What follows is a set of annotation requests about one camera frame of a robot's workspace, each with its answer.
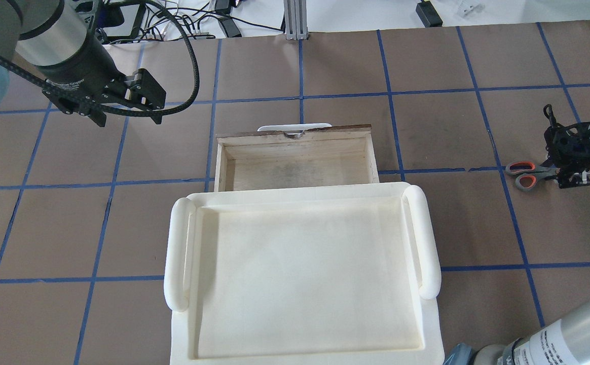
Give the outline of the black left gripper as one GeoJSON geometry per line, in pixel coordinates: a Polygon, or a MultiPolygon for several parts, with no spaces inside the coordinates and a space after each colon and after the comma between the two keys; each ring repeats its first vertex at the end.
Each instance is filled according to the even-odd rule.
{"type": "Polygon", "coordinates": [[[82,101],[114,103],[136,112],[151,113],[165,107],[167,92],[145,68],[131,76],[120,72],[98,39],[89,34],[81,48],[61,64],[43,66],[47,83],[82,101]]]}

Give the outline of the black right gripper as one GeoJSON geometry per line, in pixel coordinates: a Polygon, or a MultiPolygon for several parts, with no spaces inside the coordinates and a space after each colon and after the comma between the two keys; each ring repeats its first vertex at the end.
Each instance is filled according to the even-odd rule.
{"type": "Polygon", "coordinates": [[[557,169],[559,189],[590,185],[590,122],[564,126],[556,121],[552,105],[544,106],[549,127],[544,132],[547,164],[557,169]]]}

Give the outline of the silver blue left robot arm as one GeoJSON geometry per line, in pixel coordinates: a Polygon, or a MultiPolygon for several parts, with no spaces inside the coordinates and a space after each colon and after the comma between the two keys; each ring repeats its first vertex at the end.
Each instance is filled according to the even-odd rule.
{"type": "MultiPolygon", "coordinates": [[[[0,1],[0,57],[21,56],[45,77],[43,95],[65,114],[80,114],[103,127],[96,107],[117,103],[151,112],[166,92],[146,69],[127,76],[70,1],[0,1]]],[[[0,65],[0,104],[9,87],[0,65]]]]}

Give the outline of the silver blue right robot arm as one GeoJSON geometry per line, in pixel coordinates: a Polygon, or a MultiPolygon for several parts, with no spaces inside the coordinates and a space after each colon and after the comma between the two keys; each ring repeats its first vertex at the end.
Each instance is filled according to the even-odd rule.
{"type": "MultiPolygon", "coordinates": [[[[517,161],[506,166],[515,187],[524,192],[538,181],[554,180],[560,189],[590,185],[590,122],[564,126],[556,121],[552,106],[543,113],[546,160],[536,165],[517,161]]],[[[480,350],[460,343],[445,364],[590,364],[590,301],[533,335],[517,338],[507,346],[493,344],[480,350]]]]}

